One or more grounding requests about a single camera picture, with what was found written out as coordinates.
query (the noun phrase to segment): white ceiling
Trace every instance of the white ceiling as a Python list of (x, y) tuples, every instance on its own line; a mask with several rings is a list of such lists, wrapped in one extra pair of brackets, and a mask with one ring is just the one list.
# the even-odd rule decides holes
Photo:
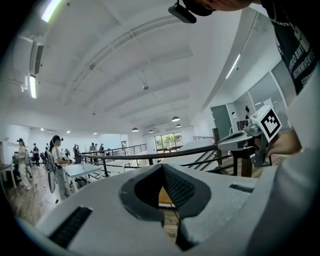
[(197, 100), (205, 100), (199, 94), (212, 90), (226, 62), (241, 11), (191, 25), (169, 14), (174, 2), (62, 0), (44, 34), (39, 104), (114, 117), (121, 132), (167, 124), (174, 115), (189, 126)]

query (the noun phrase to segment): door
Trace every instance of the door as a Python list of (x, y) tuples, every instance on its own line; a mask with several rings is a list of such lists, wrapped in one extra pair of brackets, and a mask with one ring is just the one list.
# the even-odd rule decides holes
[(226, 105), (211, 108), (215, 127), (219, 131), (220, 140), (229, 135), (231, 122)]

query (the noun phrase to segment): ceiling light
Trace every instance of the ceiling light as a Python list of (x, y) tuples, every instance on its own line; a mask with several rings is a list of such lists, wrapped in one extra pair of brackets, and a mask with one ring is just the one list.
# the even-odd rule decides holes
[(36, 94), (36, 78), (32, 75), (29, 76), (29, 82), (30, 82), (30, 92), (31, 92), (31, 97), (36, 99), (37, 94)]
[(233, 66), (232, 66), (232, 68), (230, 69), (230, 71), (229, 71), (229, 73), (228, 73), (228, 75), (226, 76), (226, 78), (225, 78), (225, 79), (228, 79), (228, 77), (230, 76), (230, 74), (231, 74), (232, 70), (234, 70), (234, 68), (235, 68), (235, 66), (237, 65), (237, 62), (238, 62), (238, 60), (239, 60), (240, 56), (241, 56), (241, 53), (239, 53), (238, 58), (236, 58), (236, 60), (235, 60), (235, 62), (234, 62), (234, 64), (233, 64)]
[(61, 2), (61, 0), (51, 0), (49, 4), (46, 6), (42, 16), (41, 20), (45, 22), (49, 22), (52, 14), (54, 13), (55, 9), (57, 8), (58, 4)]
[(172, 122), (177, 122), (177, 121), (179, 121), (179, 120), (180, 120), (180, 118), (179, 118), (178, 116), (172, 117)]

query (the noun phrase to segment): wooden floor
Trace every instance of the wooden floor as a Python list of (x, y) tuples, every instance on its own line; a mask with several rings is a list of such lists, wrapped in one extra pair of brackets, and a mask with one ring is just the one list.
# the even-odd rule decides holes
[[(283, 156), (273, 155), (272, 165), (279, 165), (284, 159), (285, 157)], [(225, 166), (232, 163), (232, 158), (224, 159), (222, 165)], [(253, 168), (252, 177), (260, 178), (264, 169), (265, 167)], [(233, 168), (229, 168), (227, 171), (232, 174)], [(56, 207), (56, 200), (60, 200), (60, 197), (57, 189), (51, 194), (48, 186), (47, 173), (42, 166), (39, 169), (32, 168), (32, 175), (32, 189), (29, 191), (19, 184), (17, 185), (17, 189), (13, 187), (5, 188), (8, 200), (16, 216), (35, 226), (41, 217)], [(238, 160), (238, 176), (241, 176), (241, 159)], [(162, 204), (172, 204), (163, 188), (159, 194), (159, 201)], [(165, 216), (164, 230), (168, 234), (169, 239), (174, 242), (177, 236), (179, 213), (169, 209), (161, 209), (160, 211), (162, 211)]]

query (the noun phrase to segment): black cap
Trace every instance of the black cap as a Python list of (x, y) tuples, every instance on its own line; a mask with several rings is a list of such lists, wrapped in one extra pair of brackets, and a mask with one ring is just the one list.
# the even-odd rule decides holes
[(215, 10), (208, 10), (200, 3), (195, 2), (194, 0), (182, 0), (185, 7), (193, 12), (196, 15), (199, 16), (209, 16), (213, 13)]
[(54, 136), (52, 137), (52, 141), (55, 142), (56, 140), (63, 141), (64, 138), (60, 137), (59, 135), (54, 135)]

